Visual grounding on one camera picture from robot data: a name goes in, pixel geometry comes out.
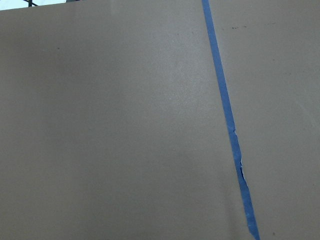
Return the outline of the dark frame beyond table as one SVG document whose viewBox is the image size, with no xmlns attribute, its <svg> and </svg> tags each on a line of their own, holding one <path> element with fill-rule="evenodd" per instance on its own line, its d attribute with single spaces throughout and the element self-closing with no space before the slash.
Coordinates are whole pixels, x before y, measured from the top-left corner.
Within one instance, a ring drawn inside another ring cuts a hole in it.
<svg viewBox="0 0 320 240">
<path fill-rule="evenodd" d="M 37 7 L 38 5 L 33 2 L 33 0 L 23 0 L 24 2 L 28 3 L 28 7 Z"/>
</svg>

